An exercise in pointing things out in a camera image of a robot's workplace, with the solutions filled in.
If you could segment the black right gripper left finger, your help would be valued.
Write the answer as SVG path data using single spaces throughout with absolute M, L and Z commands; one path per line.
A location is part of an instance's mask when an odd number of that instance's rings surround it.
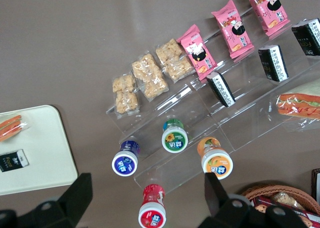
M 92 199 L 92 175 L 82 173 L 58 200 L 43 202 L 22 216 L 12 209 L 1 210 L 0 226 L 76 227 Z

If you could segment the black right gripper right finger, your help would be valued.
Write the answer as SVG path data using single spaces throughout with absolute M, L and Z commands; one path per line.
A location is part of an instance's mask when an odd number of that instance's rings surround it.
M 231 198 L 214 173 L 204 174 L 204 195 L 210 216 L 199 227 L 306 227 L 290 208 L 273 205 L 262 213 L 242 195 Z

